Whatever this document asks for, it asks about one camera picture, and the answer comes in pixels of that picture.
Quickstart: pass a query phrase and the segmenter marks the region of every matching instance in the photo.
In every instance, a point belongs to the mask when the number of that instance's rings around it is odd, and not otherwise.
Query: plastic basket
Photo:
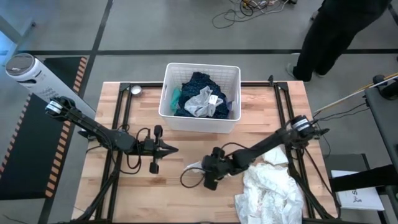
[[[228,119],[188,118],[174,116],[170,103],[175,88],[190,81],[193,72],[208,74],[220,86],[227,100],[232,101]],[[230,133],[241,119],[241,70],[235,66],[170,63],[167,65],[160,99],[159,114],[170,129],[207,133]]]

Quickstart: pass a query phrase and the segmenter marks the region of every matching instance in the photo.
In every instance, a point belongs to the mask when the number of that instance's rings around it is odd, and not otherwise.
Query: wooden tabletop
[[[307,115],[311,118],[307,94],[302,82],[287,82],[294,113]],[[95,120],[107,128],[113,121],[119,82],[103,84]],[[242,116],[230,134],[194,133],[172,131],[158,114],[160,88],[144,88],[143,94],[132,99],[129,116],[129,133],[136,135],[141,128],[152,128],[156,124],[163,126],[163,140],[171,146],[179,148],[179,152],[159,161],[158,175],[149,172],[151,157],[143,157],[141,171],[136,175],[121,174],[114,222],[238,222],[234,207],[234,195],[243,192],[242,175],[225,178],[219,182],[216,191],[204,188],[203,184],[193,189],[186,189],[180,184],[183,169],[194,162],[202,160],[210,154],[213,147],[222,146],[226,142],[238,142],[247,147],[266,138],[280,128],[279,115],[273,88],[242,87]],[[122,102],[119,122],[123,120],[126,96]],[[282,94],[282,102],[286,120],[288,112]],[[235,146],[226,147],[226,153],[236,150]],[[318,141],[310,141],[307,147],[317,163],[325,180],[328,179]],[[82,214],[82,210],[93,201],[100,189],[106,150],[103,148],[90,151],[86,155],[85,165],[81,174],[73,218]],[[130,157],[131,164],[137,161],[136,156]],[[332,197],[322,185],[308,156],[304,156],[308,181],[313,194],[326,210],[336,216]],[[122,170],[128,170],[126,156],[123,155]],[[184,182],[187,185],[200,180],[200,174],[187,174]],[[108,198],[104,208],[107,209]]]

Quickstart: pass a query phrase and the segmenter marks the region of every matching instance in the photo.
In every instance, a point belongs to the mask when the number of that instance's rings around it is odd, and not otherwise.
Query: white cylindrical device
[[[76,103],[76,108],[83,114],[94,119],[95,110],[32,55],[23,53],[13,56],[6,64],[6,73],[47,103],[53,97],[66,96]]]

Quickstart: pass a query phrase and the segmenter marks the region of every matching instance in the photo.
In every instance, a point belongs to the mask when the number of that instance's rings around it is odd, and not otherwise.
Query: gray floor
[[[17,28],[33,17],[33,29],[23,50],[89,50],[92,48],[107,0],[0,0],[0,14]],[[398,9],[398,1],[393,6]],[[227,0],[114,0],[100,50],[148,49],[300,49],[309,28],[308,18],[321,0],[300,0],[278,14],[261,16],[249,22],[218,30],[211,18],[230,9]],[[389,12],[357,35],[351,49],[396,49],[398,27]],[[0,50],[9,48],[9,40],[0,33]],[[306,85],[313,110],[350,94],[369,83],[376,74],[398,71],[397,55],[343,55],[328,76],[315,77]],[[242,80],[291,80],[286,63],[295,63],[297,55],[151,55],[97,56],[84,99],[96,107],[105,81],[158,81],[170,62],[210,63],[239,66]],[[0,157],[5,154],[12,130],[22,109],[27,91],[0,70]],[[356,96],[324,113],[348,110],[362,102]],[[330,128],[326,135],[332,154],[366,153],[371,167],[390,163],[370,112],[321,123]],[[322,151],[328,147],[321,140]],[[74,135],[61,183],[56,194],[50,223],[70,219],[84,161],[86,141]],[[43,201],[0,202],[0,213],[33,224],[37,222]],[[389,212],[391,223],[397,220]],[[344,218],[377,223],[357,211],[344,211]],[[13,223],[0,216],[0,223]]]

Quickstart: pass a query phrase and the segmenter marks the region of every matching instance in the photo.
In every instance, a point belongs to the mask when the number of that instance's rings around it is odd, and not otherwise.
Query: white cloth
[[[200,90],[199,95],[191,97],[185,102],[184,109],[197,118],[212,117],[216,111],[216,107],[223,103],[221,98],[217,98],[215,104],[209,103],[213,90],[209,86]]]
[[[250,166],[244,173],[243,194],[235,195],[242,224],[301,224],[303,197],[286,167]]]
[[[287,157],[284,153],[285,146],[279,145],[262,155],[262,159],[270,164],[276,166],[279,164],[286,164]]]

